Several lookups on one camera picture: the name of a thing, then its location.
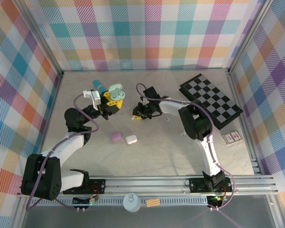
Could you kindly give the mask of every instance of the plaid backdrop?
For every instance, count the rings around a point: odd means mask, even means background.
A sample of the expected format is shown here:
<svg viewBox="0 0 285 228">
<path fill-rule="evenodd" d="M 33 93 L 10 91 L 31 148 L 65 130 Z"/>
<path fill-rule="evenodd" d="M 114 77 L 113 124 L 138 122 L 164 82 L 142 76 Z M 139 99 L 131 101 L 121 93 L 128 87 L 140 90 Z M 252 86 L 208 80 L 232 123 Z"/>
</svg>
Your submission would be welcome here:
<svg viewBox="0 0 285 228">
<path fill-rule="evenodd" d="M 285 0 L 275 0 L 235 73 L 259 156 L 285 207 Z"/>
<path fill-rule="evenodd" d="M 65 70 L 226 67 L 262 1 L 26 0 Z"/>
<path fill-rule="evenodd" d="M 58 77 L 12 0 L 0 0 L 0 228 L 40 147 Z"/>
</svg>

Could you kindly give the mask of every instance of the black and gray chessboard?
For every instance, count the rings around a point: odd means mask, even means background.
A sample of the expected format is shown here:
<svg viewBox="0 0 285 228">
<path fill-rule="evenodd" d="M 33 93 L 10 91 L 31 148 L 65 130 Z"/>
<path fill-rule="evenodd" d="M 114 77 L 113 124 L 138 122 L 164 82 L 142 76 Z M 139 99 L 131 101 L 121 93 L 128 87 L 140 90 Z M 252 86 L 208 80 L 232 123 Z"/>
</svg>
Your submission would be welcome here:
<svg viewBox="0 0 285 228">
<path fill-rule="evenodd" d="M 180 91 L 190 100 L 198 99 L 210 114 L 214 125 L 220 130 L 236 119 L 242 112 L 233 101 L 202 74 L 181 85 Z"/>
</svg>

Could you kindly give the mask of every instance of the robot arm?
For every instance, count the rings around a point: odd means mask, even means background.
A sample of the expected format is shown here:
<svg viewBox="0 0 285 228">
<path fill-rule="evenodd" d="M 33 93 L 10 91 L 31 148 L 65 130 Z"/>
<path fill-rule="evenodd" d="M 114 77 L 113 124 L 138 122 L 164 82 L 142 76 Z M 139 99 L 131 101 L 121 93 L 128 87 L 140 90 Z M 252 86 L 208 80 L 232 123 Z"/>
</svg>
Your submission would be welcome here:
<svg viewBox="0 0 285 228">
<path fill-rule="evenodd" d="M 116 84 L 111 86 L 109 91 L 101 94 L 93 90 L 84 91 L 84 97 L 91 98 L 93 104 L 82 111 L 92 119 L 102 116 L 108 120 L 108 116 L 117 113 L 122 107 L 125 94 L 121 89 L 122 85 Z M 62 142 L 50 154 L 34 194 L 35 197 L 54 200 L 61 191 L 72 188 L 80 188 L 81 190 L 90 188 L 88 172 L 72 169 L 61 173 L 63 163 L 89 141 L 90 133 L 78 134 L 92 130 L 91 127 L 84 125 L 89 119 L 77 109 L 69 108 L 65 112 L 65 120 L 68 133 L 64 139 L 68 138 L 68 140 Z M 31 154 L 28 157 L 21 185 L 22 194 L 30 195 L 32 193 L 41 164 L 51 151 L 52 148 L 41 154 Z"/>
<path fill-rule="evenodd" d="M 150 87 L 143 92 L 146 97 L 154 99 L 167 99 L 169 97 L 160 97 L 153 87 Z M 154 117 L 154 113 L 158 112 L 161 114 L 172 114 L 179 116 L 185 128 L 187 135 L 194 140 L 197 140 L 199 148 L 202 151 L 203 159 L 205 162 L 205 170 L 203 171 L 205 185 L 210 189 L 215 189 L 225 178 L 224 172 L 213 162 L 211 157 L 210 148 L 214 156 L 216 163 L 219 165 L 216 152 L 213 146 L 213 137 L 207 136 L 211 132 L 211 123 L 205 114 L 188 104 L 179 104 L 174 102 L 166 101 L 152 101 L 142 98 L 143 103 L 138 103 L 138 105 L 133 110 L 133 117 L 138 119 L 151 119 Z M 194 103 L 200 105 L 199 100 L 195 100 Z"/>
</svg>

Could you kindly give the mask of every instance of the purple cable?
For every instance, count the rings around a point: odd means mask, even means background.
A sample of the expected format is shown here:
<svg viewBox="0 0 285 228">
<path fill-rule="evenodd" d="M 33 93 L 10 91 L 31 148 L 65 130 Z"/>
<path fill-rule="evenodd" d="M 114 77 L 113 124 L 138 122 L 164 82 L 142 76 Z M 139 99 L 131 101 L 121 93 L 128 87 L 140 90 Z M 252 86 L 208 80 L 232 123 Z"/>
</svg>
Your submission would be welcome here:
<svg viewBox="0 0 285 228">
<path fill-rule="evenodd" d="M 141 92 L 139 92 L 138 86 L 143 86 L 145 89 L 147 89 L 147 87 L 146 87 L 144 84 L 142 84 L 142 83 L 138 83 L 138 84 L 136 85 L 136 91 L 138 92 L 138 94 L 139 94 L 140 96 L 142 96 L 143 98 L 146 98 L 147 100 L 150 100 L 150 101 L 175 102 L 175 103 L 178 103 L 178 104 L 193 105 L 193 106 L 197 107 L 198 109 L 200 109 L 200 110 L 207 116 L 207 118 L 209 119 L 209 121 L 210 121 L 210 123 L 211 123 L 211 131 L 210 131 L 210 134 L 207 136 L 207 141 L 209 142 L 210 136 L 213 135 L 214 123 L 213 123 L 213 121 L 212 121 L 210 115 L 207 113 L 207 111 L 206 111 L 203 107 L 201 107 L 200 105 L 198 105 L 198 104 L 196 104 L 196 103 L 193 103 L 193 102 L 191 102 L 191 101 L 177 101 L 177 100 L 173 100 L 173 99 L 154 99 L 154 98 L 148 98 L 148 97 L 146 97 L 145 95 L 143 95 Z M 210 144 L 210 143 L 208 143 L 208 147 L 209 147 L 210 155 L 211 155 L 212 160 L 213 160 L 213 162 L 215 163 L 215 165 L 216 165 L 217 167 L 219 167 L 220 170 L 222 170 L 223 172 L 227 173 L 227 174 L 232 178 L 232 181 L 233 181 L 233 189 L 232 189 L 232 193 L 231 193 L 231 195 L 230 195 L 230 198 L 229 198 L 229 200 L 228 200 L 224 205 L 218 207 L 218 209 L 219 209 L 219 208 L 223 208 L 224 206 L 226 206 L 227 204 L 229 204 L 229 202 L 230 202 L 231 199 L 233 198 L 234 191 L 235 191 L 235 188 L 236 188 L 236 182 L 235 182 L 235 180 L 234 180 L 233 175 L 232 175 L 230 172 L 228 172 L 227 170 L 223 169 L 218 163 L 216 163 L 217 161 L 214 159 L 214 155 L 213 155 L 213 152 L 212 152 L 211 144 Z"/>
<path fill-rule="evenodd" d="M 78 95 L 78 96 L 74 99 L 73 104 L 74 104 L 75 108 L 76 108 L 82 115 L 84 115 L 86 118 L 88 118 L 91 122 L 93 122 L 93 123 L 95 124 L 96 129 L 95 129 L 95 130 L 92 130 L 92 131 L 86 131 L 86 132 L 75 133 L 75 134 L 69 136 L 68 138 L 64 138 L 63 140 L 61 140 L 60 142 L 58 142 L 58 143 L 52 148 L 52 150 L 47 154 L 47 156 L 45 157 L 45 159 L 43 160 L 43 162 L 42 162 L 42 164 L 41 164 L 41 168 L 40 168 L 40 171 L 39 171 L 39 174 L 38 174 L 36 183 L 35 183 L 35 185 L 34 185 L 33 191 L 31 192 L 31 194 L 30 194 L 30 196 L 29 196 L 29 199 L 28 199 L 28 203 L 27 203 L 27 205 L 26 205 L 26 211 L 31 210 L 33 207 L 35 207 L 35 206 L 41 201 L 41 199 L 39 199 L 34 205 L 30 206 L 30 203 L 31 203 L 31 201 L 32 201 L 32 199 L 33 199 L 33 197 L 34 197 L 34 194 L 35 194 L 36 189 L 37 189 L 37 187 L 38 187 L 38 184 L 39 184 L 39 182 L 40 182 L 40 179 L 41 179 L 41 176 L 42 176 L 42 172 L 43 172 L 43 170 L 44 170 L 44 167 L 45 167 L 45 165 L 46 165 L 46 162 L 47 162 L 48 158 L 50 157 L 50 155 L 53 153 L 53 151 L 54 151 L 58 146 L 60 146 L 62 143 L 64 143 L 66 140 L 69 140 L 70 138 L 73 138 L 73 137 L 75 137 L 75 136 L 82 135 L 82 134 L 97 132 L 97 131 L 99 130 L 99 125 L 98 125 L 98 123 L 96 123 L 95 120 L 93 120 L 90 116 L 88 116 L 86 113 L 84 113 L 84 112 L 76 105 L 77 99 L 80 98 L 80 97 L 82 97 L 82 96 L 83 96 L 83 94 Z M 75 208 L 73 208 L 73 207 L 71 207 L 71 206 L 68 206 L 68 205 L 66 205 L 66 204 L 64 204 L 64 203 L 62 203 L 62 202 L 60 202 L 60 201 L 57 200 L 57 199 L 56 199 L 56 201 L 57 201 L 58 203 L 60 203 L 61 205 L 63 205 L 63 206 L 66 206 L 66 207 L 68 207 L 68 208 L 75 209 Z"/>
</svg>

